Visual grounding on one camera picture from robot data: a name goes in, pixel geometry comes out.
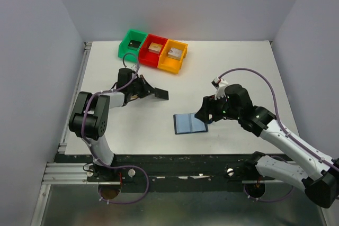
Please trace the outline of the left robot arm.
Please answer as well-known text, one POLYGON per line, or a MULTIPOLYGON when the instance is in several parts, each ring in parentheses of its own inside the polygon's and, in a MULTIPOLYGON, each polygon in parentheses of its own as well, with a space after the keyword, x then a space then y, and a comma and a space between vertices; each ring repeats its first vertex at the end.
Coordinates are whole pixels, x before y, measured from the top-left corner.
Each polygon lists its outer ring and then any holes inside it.
POLYGON ((114 180, 118 169, 112 164, 114 153, 104 136, 108 127, 109 110, 126 106, 130 101, 154 95, 169 99, 168 91, 152 87, 143 75, 130 68, 121 68, 118 80, 108 91, 90 93, 79 92, 68 127, 70 132, 86 143, 93 163, 100 166, 99 174, 106 181, 114 180))

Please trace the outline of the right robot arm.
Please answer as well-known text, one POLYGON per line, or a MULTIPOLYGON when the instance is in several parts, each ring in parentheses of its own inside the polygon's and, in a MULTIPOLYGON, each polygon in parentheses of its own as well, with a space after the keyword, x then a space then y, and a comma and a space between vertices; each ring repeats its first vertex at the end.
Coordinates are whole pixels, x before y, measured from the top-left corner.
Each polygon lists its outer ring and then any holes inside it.
POLYGON ((291 165, 255 152, 244 165, 247 178, 263 176, 283 181, 326 209, 338 198, 338 160, 296 137, 279 122, 277 115, 253 105, 241 85, 223 86, 216 94, 205 96, 194 116, 203 123, 235 120, 244 130, 274 145, 295 162, 291 165))

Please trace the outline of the black VIP card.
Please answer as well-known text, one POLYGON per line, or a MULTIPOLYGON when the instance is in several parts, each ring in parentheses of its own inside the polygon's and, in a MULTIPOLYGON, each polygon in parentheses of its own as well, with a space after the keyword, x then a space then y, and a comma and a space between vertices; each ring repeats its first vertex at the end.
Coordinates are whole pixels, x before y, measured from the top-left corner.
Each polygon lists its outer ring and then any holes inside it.
POLYGON ((154 88, 154 96, 162 100, 169 100, 169 93, 160 88, 154 88))

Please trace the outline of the blue card holder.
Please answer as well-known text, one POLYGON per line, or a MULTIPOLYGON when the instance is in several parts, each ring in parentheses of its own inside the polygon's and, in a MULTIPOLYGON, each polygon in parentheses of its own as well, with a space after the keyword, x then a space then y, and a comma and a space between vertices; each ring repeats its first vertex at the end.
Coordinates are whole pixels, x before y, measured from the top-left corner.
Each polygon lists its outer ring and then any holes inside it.
POLYGON ((194 113, 174 114, 175 134, 208 132, 208 125, 195 118, 194 113))

